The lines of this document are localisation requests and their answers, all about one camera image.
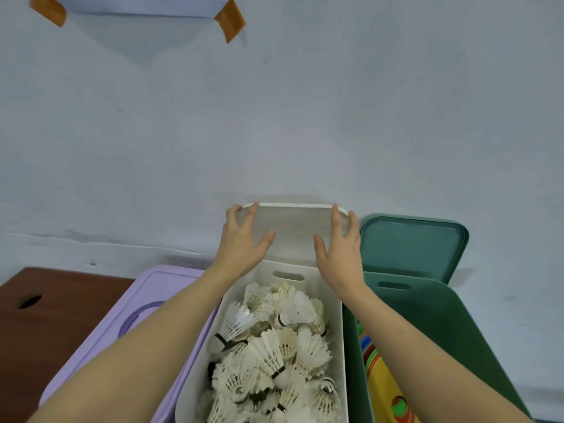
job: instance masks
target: orange tape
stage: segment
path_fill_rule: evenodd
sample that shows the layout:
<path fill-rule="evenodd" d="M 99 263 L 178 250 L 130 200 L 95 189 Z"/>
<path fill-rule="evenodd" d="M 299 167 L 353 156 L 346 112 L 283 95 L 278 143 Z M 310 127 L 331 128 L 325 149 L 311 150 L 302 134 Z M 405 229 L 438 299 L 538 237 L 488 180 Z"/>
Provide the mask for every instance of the orange tape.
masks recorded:
<path fill-rule="evenodd" d="M 29 6 L 55 25 L 63 26 L 67 20 L 67 11 L 57 0 L 29 0 Z"/>
<path fill-rule="evenodd" d="M 225 35 L 225 40 L 228 43 L 230 43 L 245 26 L 245 19 L 239 11 L 235 0 L 229 0 L 214 19 L 219 22 L 223 34 Z"/>

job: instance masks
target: right forearm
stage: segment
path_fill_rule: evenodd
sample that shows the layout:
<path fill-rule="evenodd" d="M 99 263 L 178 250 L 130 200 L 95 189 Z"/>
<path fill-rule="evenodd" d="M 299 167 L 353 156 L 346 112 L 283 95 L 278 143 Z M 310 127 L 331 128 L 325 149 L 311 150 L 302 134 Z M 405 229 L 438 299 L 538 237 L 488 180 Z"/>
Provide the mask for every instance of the right forearm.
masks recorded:
<path fill-rule="evenodd" d="M 530 423 L 368 287 L 342 297 L 423 423 Z"/>

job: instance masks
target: brown wooden table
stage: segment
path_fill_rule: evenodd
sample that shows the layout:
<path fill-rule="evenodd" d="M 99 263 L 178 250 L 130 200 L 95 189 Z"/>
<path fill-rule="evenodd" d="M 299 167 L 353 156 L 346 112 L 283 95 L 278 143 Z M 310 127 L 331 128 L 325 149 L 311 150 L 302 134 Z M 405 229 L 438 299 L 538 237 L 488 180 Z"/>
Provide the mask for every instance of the brown wooden table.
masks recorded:
<path fill-rule="evenodd" d="M 132 279 L 28 267 L 0 286 L 0 422 L 25 422 Z"/>

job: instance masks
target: person's left hand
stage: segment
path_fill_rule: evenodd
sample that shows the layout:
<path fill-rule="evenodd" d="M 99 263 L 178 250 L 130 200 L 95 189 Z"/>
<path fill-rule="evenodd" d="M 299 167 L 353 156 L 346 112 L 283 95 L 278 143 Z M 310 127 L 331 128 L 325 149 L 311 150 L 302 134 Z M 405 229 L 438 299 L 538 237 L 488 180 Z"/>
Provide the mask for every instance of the person's left hand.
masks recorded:
<path fill-rule="evenodd" d="M 246 275 L 262 261 L 276 234 L 274 230 L 268 231 L 260 243 L 254 246 L 251 228 L 254 216 L 258 211 L 258 203 L 255 202 L 249 208 L 243 224 L 239 226 L 235 214 L 241 209 L 241 205 L 235 205 L 227 210 L 227 222 L 223 225 L 221 242 L 213 263 L 215 267 L 225 271 L 229 276 L 236 277 L 235 280 Z"/>

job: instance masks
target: purple bin lid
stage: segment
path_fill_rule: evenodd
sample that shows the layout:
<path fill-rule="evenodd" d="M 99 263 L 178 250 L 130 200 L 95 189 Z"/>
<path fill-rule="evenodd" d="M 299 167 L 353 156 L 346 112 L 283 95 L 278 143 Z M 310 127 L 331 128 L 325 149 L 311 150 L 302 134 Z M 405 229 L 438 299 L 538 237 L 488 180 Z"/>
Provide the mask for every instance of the purple bin lid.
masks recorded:
<path fill-rule="evenodd" d="M 98 355 L 129 329 L 137 326 L 143 319 L 154 312 L 158 306 L 163 304 L 166 299 L 169 299 L 181 289 L 193 283 L 203 273 L 203 270 L 175 266 L 157 266 L 143 272 L 63 365 L 57 375 L 49 382 L 41 395 L 39 405 L 41 406 L 59 386 L 65 383 L 90 359 Z M 208 318 L 198 341 L 194 345 L 192 354 L 159 405 L 151 423 L 164 423 L 173 414 L 180 389 L 202 347 L 216 312 L 217 307 Z"/>

